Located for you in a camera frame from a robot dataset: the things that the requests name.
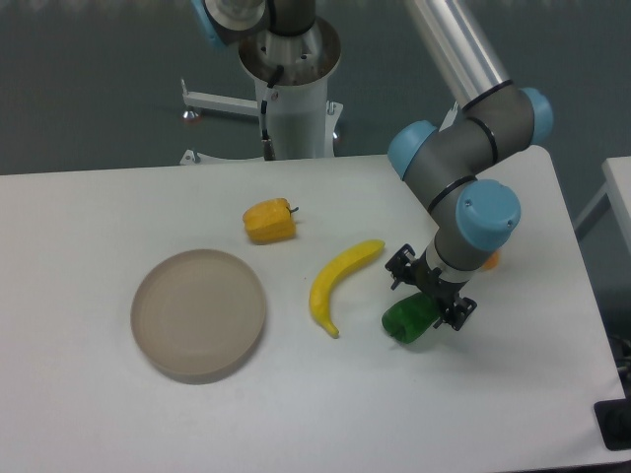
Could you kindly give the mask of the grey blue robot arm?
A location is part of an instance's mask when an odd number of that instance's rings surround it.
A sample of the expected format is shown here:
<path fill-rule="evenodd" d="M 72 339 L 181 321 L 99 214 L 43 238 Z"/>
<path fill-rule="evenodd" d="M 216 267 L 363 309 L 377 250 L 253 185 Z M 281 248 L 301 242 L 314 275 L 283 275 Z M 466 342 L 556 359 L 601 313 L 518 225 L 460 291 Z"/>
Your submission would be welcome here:
<path fill-rule="evenodd" d="M 338 104 L 327 97 L 327 81 L 341 45 L 315 3 L 196 1 L 192 8 L 211 43 L 238 46 L 256 99 L 186 95 L 186 104 L 253 114 L 267 161 L 331 156 Z M 386 265 L 395 284 L 414 286 L 427 298 L 430 311 L 385 318 L 395 338 L 428 324 L 465 324 L 476 304 L 460 290 L 521 217 L 515 193 L 480 174 L 541 142 L 553 126 L 547 98 L 514 85 L 465 4 L 410 1 L 406 9 L 462 119 L 442 126 L 414 122 L 388 146 L 392 167 L 438 227 L 421 255 L 404 246 Z"/>

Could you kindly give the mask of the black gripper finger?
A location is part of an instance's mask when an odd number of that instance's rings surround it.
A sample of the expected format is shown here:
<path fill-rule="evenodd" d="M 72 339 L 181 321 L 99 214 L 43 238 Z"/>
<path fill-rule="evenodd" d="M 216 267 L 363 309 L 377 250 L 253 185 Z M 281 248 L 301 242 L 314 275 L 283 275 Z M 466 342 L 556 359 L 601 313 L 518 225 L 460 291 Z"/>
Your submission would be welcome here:
<path fill-rule="evenodd" d="M 433 324 L 435 329 L 448 325 L 453 330 L 461 330 L 469 317 L 477 309 L 477 302 L 470 298 L 462 298 L 459 294 L 449 298 L 437 299 L 440 316 Z"/>
<path fill-rule="evenodd" d="M 392 278 L 390 288 L 395 290 L 399 285 L 416 285 L 415 251 L 409 243 L 404 244 L 386 263 L 385 269 Z"/>

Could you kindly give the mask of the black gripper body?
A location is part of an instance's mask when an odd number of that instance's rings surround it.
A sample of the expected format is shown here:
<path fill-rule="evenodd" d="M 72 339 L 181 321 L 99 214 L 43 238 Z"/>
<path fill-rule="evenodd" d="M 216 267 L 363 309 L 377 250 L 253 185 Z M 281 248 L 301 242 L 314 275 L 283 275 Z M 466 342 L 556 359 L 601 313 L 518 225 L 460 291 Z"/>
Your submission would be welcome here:
<path fill-rule="evenodd" d="M 459 291 L 464 283 L 448 282 L 442 278 L 443 271 L 431 268 L 427 257 L 422 255 L 413 264 L 415 286 L 439 307 L 456 305 L 460 300 Z"/>

